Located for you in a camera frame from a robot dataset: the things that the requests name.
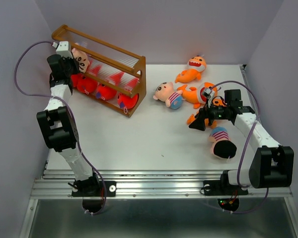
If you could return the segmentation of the red shark plush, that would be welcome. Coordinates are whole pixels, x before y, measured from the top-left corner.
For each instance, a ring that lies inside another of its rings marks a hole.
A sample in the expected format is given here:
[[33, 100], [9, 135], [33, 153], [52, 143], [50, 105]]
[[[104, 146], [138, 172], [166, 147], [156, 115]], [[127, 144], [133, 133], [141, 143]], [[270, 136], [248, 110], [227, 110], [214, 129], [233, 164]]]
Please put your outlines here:
[[[128, 92], [131, 92], [132, 89], [136, 86], [136, 84], [138, 83], [138, 78], [133, 78], [131, 81], [129, 81], [126, 86], [124, 86], [124, 89]], [[128, 113], [129, 109], [132, 109], [137, 101], [138, 101], [139, 95], [136, 94], [133, 97], [129, 97], [125, 94], [119, 93], [117, 96], [117, 104], [119, 106], [120, 109], [123, 110], [124, 114]]]
[[93, 93], [98, 86], [98, 81], [96, 81], [94, 77], [98, 75], [101, 68], [102, 66], [99, 64], [94, 68], [91, 68], [87, 73], [90, 74], [92, 77], [89, 77], [86, 74], [80, 74], [78, 76], [78, 81], [76, 85], [77, 90], [84, 94]]
[[[115, 86], [119, 86], [121, 82], [121, 78], [123, 76], [123, 72], [117, 72], [109, 76], [107, 79], [107, 82], [110, 84], [113, 84]], [[97, 99], [102, 99], [104, 101], [111, 100], [115, 97], [117, 91], [105, 84], [99, 84], [96, 88], [96, 94], [95, 97]]]
[[80, 74], [87, 74], [87, 72], [88, 72], [91, 68], [94, 68], [95, 66], [97, 66], [97, 65], [95, 65], [95, 64], [91, 64], [91, 65], [88, 67], [86, 73], [79, 73], [79, 74], [74, 74], [74, 75], [72, 75], [72, 76], [71, 76], [71, 80], [72, 80], [72, 82], [73, 82], [73, 87], [76, 88], [77, 81], [78, 81], [78, 76], [79, 76]]

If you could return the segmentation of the boy doll black hair front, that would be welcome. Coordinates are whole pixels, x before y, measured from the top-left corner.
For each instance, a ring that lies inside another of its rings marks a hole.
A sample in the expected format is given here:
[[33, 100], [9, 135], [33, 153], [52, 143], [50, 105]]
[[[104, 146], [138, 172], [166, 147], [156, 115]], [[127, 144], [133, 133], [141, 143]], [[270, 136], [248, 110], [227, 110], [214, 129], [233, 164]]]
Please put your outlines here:
[[224, 127], [213, 128], [209, 135], [209, 141], [212, 143], [210, 152], [216, 158], [229, 160], [236, 155], [237, 147], [231, 141], [228, 131]]

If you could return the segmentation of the boy doll table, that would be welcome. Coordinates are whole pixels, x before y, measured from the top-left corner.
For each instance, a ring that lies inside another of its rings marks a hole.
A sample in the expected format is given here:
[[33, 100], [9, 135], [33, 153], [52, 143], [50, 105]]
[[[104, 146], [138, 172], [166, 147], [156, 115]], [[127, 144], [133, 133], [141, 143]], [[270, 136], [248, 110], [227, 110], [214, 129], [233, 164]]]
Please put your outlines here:
[[184, 98], [182, 90], [175, 90], [172, 82], [164, 82], [157, 86], [153, 98], [165, 102], [171, 109], [178, 109], [182, 106]]

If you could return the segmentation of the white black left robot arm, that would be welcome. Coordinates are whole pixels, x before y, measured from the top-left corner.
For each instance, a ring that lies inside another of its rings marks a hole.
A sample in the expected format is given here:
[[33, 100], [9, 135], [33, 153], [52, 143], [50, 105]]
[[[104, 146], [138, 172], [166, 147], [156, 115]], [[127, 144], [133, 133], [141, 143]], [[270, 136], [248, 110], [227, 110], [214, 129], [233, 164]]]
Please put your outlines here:
[[80, 146], [79, 134], [68, 101], [73, 94], [71, 76], [78, 72], [71, 57], [51, 55], [47, 58], [51, 69], [49, 84], [51, 97], [47, 107], [36, 115], [48, 148], [59, 153], [74, 173], [72, 195], [95, 197], [116, 195], [116, 182], [104, 181], [99, 172], [86, 160]]

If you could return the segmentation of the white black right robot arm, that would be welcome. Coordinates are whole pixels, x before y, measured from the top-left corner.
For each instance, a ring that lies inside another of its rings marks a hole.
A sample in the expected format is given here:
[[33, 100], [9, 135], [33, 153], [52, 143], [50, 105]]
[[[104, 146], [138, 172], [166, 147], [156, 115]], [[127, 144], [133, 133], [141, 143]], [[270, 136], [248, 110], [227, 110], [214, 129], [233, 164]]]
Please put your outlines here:
[[236, 170], [223, 172], [219, 180], [220, 191], [231, 193], [236, 186], [289, 187], [293, 177], [293, 149], [281, 145], [266, 131], [255, 111], [243, 105], [240, 90], [226, 90], [220, 105], [213, 103], [216, 97], [212, 89], [204, 89], [202, 95], [206, 104], [194, 116], [189, 128], [204, 131], [216, 120], [230, 121], [245, 136], [244, 146], [251, 146], [255, 153], [249, 168], [239, 165]]

